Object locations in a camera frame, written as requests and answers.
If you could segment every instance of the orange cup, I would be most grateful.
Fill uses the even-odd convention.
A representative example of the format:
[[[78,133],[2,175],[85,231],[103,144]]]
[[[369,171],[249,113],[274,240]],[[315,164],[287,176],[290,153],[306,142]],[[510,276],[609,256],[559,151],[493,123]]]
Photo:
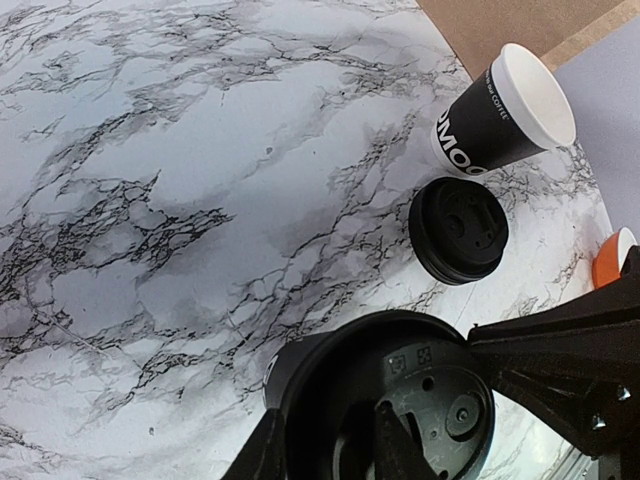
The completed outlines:
[[[600,288],[618,280],[629,250],[637,244],[636,237],[627,227],[611,235],[593,261],[593,285]]]

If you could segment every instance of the black cup lid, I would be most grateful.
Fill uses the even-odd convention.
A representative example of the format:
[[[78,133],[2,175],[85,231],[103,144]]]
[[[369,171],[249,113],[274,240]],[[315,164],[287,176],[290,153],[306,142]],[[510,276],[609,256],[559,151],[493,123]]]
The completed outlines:
[[[439,178],[413,199],[409,235],[418,260],[433,277],[462,285],[498,267],[509,227],[500,203],[485,187]]]

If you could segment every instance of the paper coffee cup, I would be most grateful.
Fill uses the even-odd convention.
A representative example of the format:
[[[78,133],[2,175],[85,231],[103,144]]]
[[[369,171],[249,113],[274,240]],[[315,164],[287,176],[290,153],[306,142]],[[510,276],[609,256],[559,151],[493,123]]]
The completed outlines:
[[[526,48],[509,43],[437,120],[435,157],[448,170],[481,175],[576,139],[557,80]]]

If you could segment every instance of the cardboard box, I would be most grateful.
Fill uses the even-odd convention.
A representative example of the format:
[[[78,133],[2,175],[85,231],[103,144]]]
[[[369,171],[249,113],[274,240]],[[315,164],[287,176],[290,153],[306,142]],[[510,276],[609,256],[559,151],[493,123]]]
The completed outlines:
[[[640,0],[418,0],[473,78],[505,43],[554,69],[640,13]]]

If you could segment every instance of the gray marble veining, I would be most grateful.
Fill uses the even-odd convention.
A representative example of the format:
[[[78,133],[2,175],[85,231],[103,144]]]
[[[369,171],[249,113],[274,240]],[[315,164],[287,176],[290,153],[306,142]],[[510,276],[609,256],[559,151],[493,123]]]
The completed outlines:
[[[413,0],[10,0],[0,43],[3,478],[219,478],[287,340],[591,288],[610,224],[579,146],[483,178],[511,228],[491,277],[416,261],[428,132],[469,78]],[[567,451],[497,413],[485,478]]]

